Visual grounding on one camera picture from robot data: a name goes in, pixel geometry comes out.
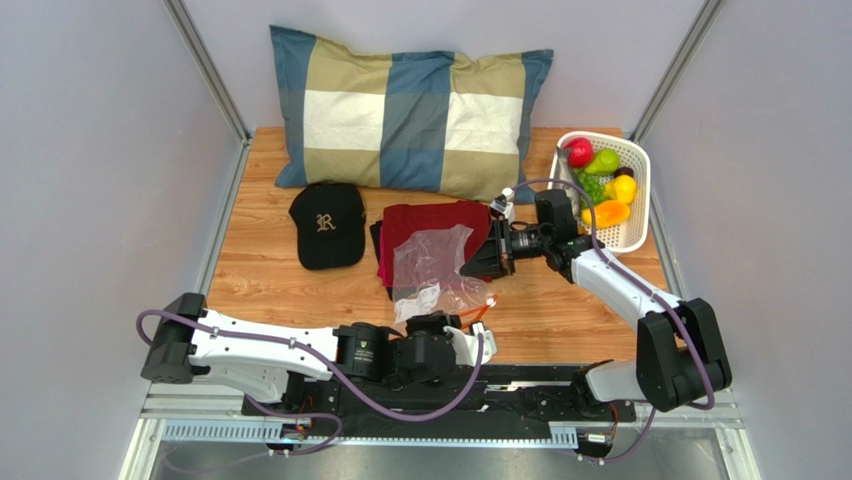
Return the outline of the clear zip bag orange zipper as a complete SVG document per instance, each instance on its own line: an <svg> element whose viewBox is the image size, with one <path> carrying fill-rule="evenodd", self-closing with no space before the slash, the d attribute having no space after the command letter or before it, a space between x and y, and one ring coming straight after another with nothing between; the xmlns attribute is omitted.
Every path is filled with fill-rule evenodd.
<svg viewBox="0 0 852 480"><path fill-rule="evenodd" d="M462 224L422 230L394 249L391 293L397 324L439 311L466 318L496 305L485 281L461 274L472 234Z"/></svg>

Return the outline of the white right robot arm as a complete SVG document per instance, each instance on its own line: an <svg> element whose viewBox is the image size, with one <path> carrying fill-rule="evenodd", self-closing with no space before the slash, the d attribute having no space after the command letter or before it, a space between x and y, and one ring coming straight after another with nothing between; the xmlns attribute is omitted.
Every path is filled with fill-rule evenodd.
<svg viewBox="0 0 852 480"><path fill-rule="evenodd" d="M516 229L509 216L514 193L507 188L492 202L490 233L462 267L462 275L497 279L514 274L521 259L542 258L625 321L636 334L636 357L578 370L571 386L585 404L629 400L644 401L660 412L682 406L712 409L716 392L732 381L712 306L653 286L605 249L596 235L580 233L572 200L562 189L536 193L535 223Z"/></svg>

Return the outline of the grey toy fish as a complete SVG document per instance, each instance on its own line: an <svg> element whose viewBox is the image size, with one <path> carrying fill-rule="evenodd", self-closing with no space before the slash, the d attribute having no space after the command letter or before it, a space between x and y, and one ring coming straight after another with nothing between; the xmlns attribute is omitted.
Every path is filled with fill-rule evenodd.
<svg viewBox="0 0 852 480"><path fill-rule="evenodd" d="M570 153L570 148L556 148L558 178L571 184L577 184L575 174L568 163Z"/></svg>

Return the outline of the orange yellow mango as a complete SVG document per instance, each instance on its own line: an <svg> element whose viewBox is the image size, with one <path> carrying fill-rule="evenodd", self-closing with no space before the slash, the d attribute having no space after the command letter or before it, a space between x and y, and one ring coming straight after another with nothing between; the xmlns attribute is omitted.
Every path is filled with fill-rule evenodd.
<svg viewBox="0 0 852 480"><path fill-rule="evenodd" d="M584 224L592 226L592 221L598 229L609 228L625 222L631 215L630 206L617 200L606 200L596 205L594 209L586 208L581 212Z"/></svg>

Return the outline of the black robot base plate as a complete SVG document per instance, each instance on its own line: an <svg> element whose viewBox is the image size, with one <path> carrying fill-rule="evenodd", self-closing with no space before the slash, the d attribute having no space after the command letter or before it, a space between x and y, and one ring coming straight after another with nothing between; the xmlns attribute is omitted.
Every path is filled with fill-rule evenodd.
<svg viewBox="0 0 852 480"><path fill-rule="evenodd" d="M339 431L367 440L546 440L558 422L605 431L636 421L632 403L603 403L573 380L580 365L485 365L472 390L451 412L426 422L402 422L367 406L337 379L296 377L281 400L268 409L307 419L312 437Z"/></svg>

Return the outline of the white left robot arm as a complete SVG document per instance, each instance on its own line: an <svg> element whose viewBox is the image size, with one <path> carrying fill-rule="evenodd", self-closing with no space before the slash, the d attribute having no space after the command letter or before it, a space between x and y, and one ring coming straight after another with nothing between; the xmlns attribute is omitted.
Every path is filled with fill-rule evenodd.
<svg viewBox="0 0 852 480"><path fill-rule="evenodd" d="M184 293L159 316L141 370L153 383L188 384L196 377L262 402L280 402L302 376L328 381L338 368L350 381L399 389L445 379L457 367L447 333L433 323L401 336L355 323L297 329L239 320Z"/></svg>

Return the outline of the yellow pear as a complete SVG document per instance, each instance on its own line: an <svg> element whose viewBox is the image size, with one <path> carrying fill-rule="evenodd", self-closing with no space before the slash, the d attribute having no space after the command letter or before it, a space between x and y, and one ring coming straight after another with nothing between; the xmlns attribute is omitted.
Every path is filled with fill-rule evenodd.
<svg viewBox="0 0 852 480"><path fill-rule="evenodd" d="M638 184L636 180L629 175L619 175L605 184L604 193L608 200L617 201L623 204L631 204L637 194Z"/></svg>

